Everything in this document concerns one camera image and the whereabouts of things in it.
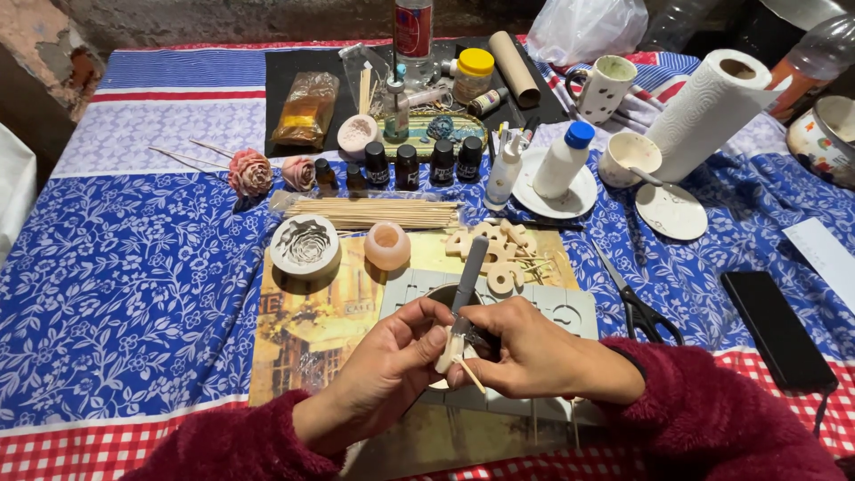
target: hand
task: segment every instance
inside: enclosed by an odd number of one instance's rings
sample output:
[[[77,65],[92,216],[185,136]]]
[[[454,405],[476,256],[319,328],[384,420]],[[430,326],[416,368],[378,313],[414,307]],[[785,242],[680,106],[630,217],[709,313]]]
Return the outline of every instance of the hand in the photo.
[[[451,309],[427,297],[381,319],[339,375],[294,407],[294,432],[312,451],[330,455],[388,429],[431,383],[443,377],[433,362],[445,349]]]
[[[581,396],[592,401],[632,404],[644,393],[644,378],[620,354],[582,339],[545,318],[516,296],[491,306],[465,306],[460,315],[502,338],[501,360],[466,359],[485,386],[510,399]],[[448,384],[471,383],[460,365]]]

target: left hand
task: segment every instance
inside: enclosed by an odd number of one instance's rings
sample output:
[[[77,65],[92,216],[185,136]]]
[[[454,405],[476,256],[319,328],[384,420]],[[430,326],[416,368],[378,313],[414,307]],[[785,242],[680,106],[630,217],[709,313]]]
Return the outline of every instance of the left hand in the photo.
[[[445,349],[451,309],[420,297],[381,319],[339,375],[294,407],[294,432],[312,451],[331,455],[388,429],[431,383],[443,378],[433,362]]]

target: scissors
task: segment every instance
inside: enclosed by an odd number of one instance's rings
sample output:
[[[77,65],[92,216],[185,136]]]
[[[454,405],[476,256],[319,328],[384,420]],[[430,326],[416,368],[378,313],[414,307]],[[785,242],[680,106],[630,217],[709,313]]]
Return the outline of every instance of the scissors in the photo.
[[[618,292],[623,301],[623,307],[627,311],[627,332],[629,333],[629,338],[635,339],[635,328],[638,328],[647,336],[650,342],[664,344],[665,341],[656,329],[656,324],[661,324],[674,337],[677,346],[682,346],[683,335],[680,334],[677,326],[673,325],[665,316],[656,312],[652,307],[639,299],[639,296],[635,295],[635,291],[629,287],[623,276],[617,273],[615,266],[609,262],[609,258],[605,257],[605,254],[599,249],[597,243],[593,241],[591,243],[593,244],[593,248],[597,249],[597,254],[602,259],[605,269],[609,271],[611,280],[617,285]]]

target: fingernail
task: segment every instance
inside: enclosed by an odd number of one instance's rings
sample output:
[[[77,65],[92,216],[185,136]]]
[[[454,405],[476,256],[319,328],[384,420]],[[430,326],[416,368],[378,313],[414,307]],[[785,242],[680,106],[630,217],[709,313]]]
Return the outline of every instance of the fingernail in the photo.
[[[449,386],[452,388],[456,388],[463,382],[463,373],[460,371],[455,372],[454,376],[452,376],[449,381]]]
[[[440,326],[434,326],[427,332],[427,342],[434,346],[445,344],[445,329]]]

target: red checkered cloth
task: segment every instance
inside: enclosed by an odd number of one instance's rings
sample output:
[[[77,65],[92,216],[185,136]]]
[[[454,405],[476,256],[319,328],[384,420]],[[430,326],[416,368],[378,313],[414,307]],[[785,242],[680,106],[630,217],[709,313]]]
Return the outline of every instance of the red checkered cloth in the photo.
[[[772,395],[783,397],[805,427],[813,429],[822,397],[819,394],[794,396],[781,392],[754,349],[746,347],[717,353],[716,362],[754,379]],[[855,363],[830,360],[828,364],[840,380],[840,387],[828,398],[819,442],[835,458],[855,456],[855,409],[852,408]],[[230,402],[222,407],[245,404],[245,401]],[[53,431],[48,431],[49,426],[38,426],[30,431],[42,432],[10,433],[0,437],[0,480],[118,479],[140,466],[158,441],[174,431],[187,415],[158,416],[155,422],[145,422],[150,418],[101,419],[74,423],[71,428],[60,425]],[[620,446],[584,446],[581,450],[551,451],[402,479],[530,481],[532,475],[536,475],[547,479],[564,477],[606,481],[643,478],[643,472],[640,454],[635,450]]]

